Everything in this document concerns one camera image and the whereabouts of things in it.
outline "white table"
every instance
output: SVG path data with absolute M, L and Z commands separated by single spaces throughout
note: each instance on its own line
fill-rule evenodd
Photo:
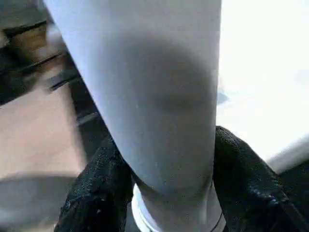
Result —
M 223 1 L 217 125 L 280 173 L 309 159 L 309 1 Z

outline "white pipe base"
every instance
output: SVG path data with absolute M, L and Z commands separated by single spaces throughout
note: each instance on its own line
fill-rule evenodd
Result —
M 207 223 L 198 229 L 199 232 L 222 232 L 225 228 L 225 218 L 222 214 L 217 195 L 212 185 L 208 198 L 206 200 L 205 212 L 207 212 Z M 151 217 L 147 210 L 141 192 L 137 185 L 134 186 L 133 198 L 132 198 L 132 213 L 136 225 L 141 232 L 166 232 L 160 228 L 156 221 Z M 178 227 L 175 225 L 175 232 L 191 232 L 188 228 Z

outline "tan floor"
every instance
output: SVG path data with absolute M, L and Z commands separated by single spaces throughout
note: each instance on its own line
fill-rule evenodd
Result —
M 74 123 L 66 87 L 50 94 L 38 87 L 1 106 L 0 177 L 78 174 L 84 161 Z

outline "white surface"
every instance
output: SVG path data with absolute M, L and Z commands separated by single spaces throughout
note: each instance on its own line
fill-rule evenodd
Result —
M 309 154 L 309 1 L 224 0 L 217 124 L 280 173 Z

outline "white cylinder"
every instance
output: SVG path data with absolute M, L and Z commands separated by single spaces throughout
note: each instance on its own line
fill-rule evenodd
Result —
M 220 1 L 45 3 L 142 195 L 208 194 Z

